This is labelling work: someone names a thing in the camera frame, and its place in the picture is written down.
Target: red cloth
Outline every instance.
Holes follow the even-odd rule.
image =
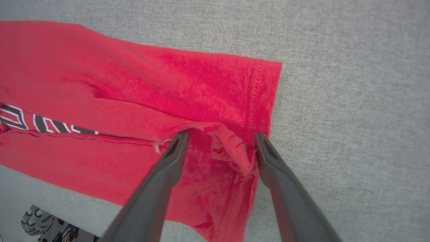
[[[242,241],[259,178],[253,135],[269,133],[281,63],[139,45],[73,24],[1,22],[0,33],[1,164],[123,205],[188,129],[166,219],[208,241]]]

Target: red fabric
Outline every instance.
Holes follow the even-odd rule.
[[[1,22],[0,33],[0,101],[21,109],[26,127],[0,134],[1,164],[123,205],[187,129],[166,219],[208,241],[242,241],[258,181],[253,135],[269,133],[281,63],[138,45],[73,24]],[[5,107],[3,122],[21,123]]]

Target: gray tablecloth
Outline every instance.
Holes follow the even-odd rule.
[[[340,237],[430,238],[428,0],[2,0],[0,19],[283,62],[270,138]],[[0,189],[5,242],[35,241],[19,225],[33,203],[97,235],[120,209],[1,166]],[[261,184],[244,241],[279,239]],[[167,222],[163,240],[203,239]]]

